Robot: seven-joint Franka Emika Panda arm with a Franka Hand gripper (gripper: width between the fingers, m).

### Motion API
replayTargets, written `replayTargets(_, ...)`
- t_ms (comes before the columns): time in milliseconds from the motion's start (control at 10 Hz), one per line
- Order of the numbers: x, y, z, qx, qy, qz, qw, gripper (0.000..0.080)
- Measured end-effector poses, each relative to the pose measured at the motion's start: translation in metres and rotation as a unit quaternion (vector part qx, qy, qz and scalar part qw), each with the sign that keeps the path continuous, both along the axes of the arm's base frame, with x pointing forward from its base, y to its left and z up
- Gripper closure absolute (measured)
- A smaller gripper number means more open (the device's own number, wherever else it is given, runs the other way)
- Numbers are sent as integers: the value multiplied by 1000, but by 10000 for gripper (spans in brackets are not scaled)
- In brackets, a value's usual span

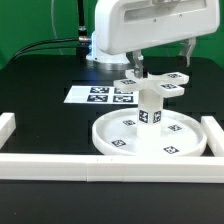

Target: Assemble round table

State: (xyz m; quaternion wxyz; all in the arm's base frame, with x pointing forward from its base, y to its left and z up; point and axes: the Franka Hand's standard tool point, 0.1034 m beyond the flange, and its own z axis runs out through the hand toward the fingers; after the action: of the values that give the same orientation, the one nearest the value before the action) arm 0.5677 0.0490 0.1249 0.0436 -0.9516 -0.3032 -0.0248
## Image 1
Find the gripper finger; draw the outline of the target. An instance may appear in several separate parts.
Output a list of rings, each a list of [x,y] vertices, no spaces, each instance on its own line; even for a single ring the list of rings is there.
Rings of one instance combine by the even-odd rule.
[[[190,66],[191,55],[196,46],[196,38],[192,37],[189,39],[185,39],[181,42],[181,50],[179,53],[179,59],[184,67]]]
[[[136,78],[142,78],[143,77],[143,64],[140,60],[141,57],[141,51],[136,50],[132,52],[132,59],[134,62],[134,75]]]

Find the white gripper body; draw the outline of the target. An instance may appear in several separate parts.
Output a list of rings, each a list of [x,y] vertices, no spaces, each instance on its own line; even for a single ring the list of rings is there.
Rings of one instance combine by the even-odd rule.
[[[219,0],[99,0],[97,46],[116,55],[214,33]]]

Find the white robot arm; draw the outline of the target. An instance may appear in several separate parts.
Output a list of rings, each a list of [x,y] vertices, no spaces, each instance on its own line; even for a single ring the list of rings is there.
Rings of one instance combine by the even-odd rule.
[[[190,65],[198,36],[216,32],[219,0],[98,0],[89,63],[107,70],[139,64],[146,48],[180,41],[178,61]]]

